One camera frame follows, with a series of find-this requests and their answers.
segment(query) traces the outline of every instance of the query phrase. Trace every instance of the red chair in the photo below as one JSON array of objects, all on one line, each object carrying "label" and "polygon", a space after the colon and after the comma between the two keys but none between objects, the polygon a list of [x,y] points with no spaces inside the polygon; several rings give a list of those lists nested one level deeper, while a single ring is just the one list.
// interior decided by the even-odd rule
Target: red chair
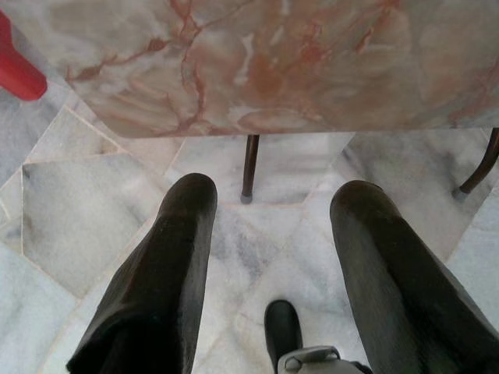
[{"label": "red chair", "polygon": [[0,86],[22,100],[37,100],[47,90],[45,76],[12,44],[9,19],[0,11]]}]

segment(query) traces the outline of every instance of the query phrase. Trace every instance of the marble table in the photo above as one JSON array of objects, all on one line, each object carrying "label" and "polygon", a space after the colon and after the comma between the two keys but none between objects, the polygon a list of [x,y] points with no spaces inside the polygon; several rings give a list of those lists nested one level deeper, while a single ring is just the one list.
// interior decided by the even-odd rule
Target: marble table
[{"label": "marble table", "polygon": [[493,127],[499,117],[498,0],[0,5],[121,136]]}]

